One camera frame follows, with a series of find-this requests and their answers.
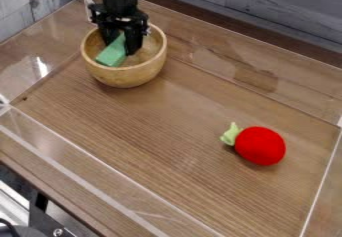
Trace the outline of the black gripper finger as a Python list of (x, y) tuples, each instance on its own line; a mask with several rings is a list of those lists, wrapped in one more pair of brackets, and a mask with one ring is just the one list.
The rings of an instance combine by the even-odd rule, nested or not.
[(127, 55), (133, 55), (143, 46), (144, 30), (141, 28), (127, 28), (125, 36), (125, 52)]
[(120, 35), (120, 30), (113, 25), (100, 25), (98, 31), (105, 45), (109, 45)]

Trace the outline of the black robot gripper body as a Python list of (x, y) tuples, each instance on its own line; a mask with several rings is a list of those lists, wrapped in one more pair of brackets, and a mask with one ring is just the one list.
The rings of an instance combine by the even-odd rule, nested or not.
[(137, 0), (101, 0), (88, 6), (90, 21), (97, 25), (113, 25), (119, 30), (141, 28), (148, 33), (148, 16), (139, 10)]

